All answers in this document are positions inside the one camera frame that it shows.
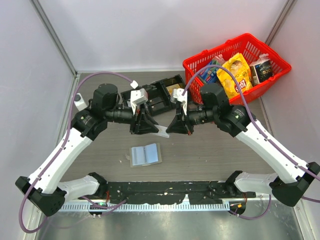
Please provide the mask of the white VIP card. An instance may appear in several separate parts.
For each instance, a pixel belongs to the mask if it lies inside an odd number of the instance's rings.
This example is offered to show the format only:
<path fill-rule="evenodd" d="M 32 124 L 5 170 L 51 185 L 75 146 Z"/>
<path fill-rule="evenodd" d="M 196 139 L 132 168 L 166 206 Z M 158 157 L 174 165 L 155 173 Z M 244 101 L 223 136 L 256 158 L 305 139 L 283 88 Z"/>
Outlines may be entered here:
<path fill-rule="evenodd" d="M 161 126 L 161 125 L 155 125 L 155 127 L 158 129 L 157 133 L 152 133 L 153 135 L 164 137 L 164 138 L 169 138 L 170 135 L 166 132 L 167 127 Z"/>

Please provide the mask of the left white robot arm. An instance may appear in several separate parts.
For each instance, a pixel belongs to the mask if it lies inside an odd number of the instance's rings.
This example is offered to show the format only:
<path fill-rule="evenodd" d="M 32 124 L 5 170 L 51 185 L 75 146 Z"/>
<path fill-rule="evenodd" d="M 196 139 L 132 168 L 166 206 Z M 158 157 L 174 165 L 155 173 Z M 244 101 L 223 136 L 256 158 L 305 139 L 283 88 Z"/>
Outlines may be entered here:
<path fill-rule="evenodd" d="M 18 189 L 45 216 L 53 216 L 71 200 L 86 196 L 102 199 L 106 195 L 108 182 L 96 172 L 68 182 L 62 182 L 61 178 L 79 154 L 107 129 L 108 123 L 128 124 L 133 135 L 158 133 L 156 121 L 145 109 L 148 93 L 144 88 L 130 92 L 129 107 L 119 101 L 115 85 L 101 84 L 89 104 L 74 115 L 71 128 L 45 162 L 30 176 L 16 180 Z"/>

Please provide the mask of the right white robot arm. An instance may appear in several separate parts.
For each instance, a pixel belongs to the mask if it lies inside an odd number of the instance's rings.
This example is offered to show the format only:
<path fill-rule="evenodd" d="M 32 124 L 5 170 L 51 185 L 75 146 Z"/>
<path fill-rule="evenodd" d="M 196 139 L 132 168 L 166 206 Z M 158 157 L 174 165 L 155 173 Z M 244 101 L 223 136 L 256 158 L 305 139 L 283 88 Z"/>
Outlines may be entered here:
<path fill-rule="evenodd" d="M 171 100 L 176 114 L 167 133 L 191 135 L 194 126 L 214 123 L 256 152 L 273 170 L 272 174 L 233 172 L 226 181 L 226 193 L 233 198 L 245 192 L 274 196 L 294 207 L 320 172 L 316 162 L 307 163 L 280 144 L 243 105 L 230 104 L 224 89 L 216 83 L 200 89 L 202 105 L 188 110 L 188 96 L 182 88 L 174 89 Z"/>

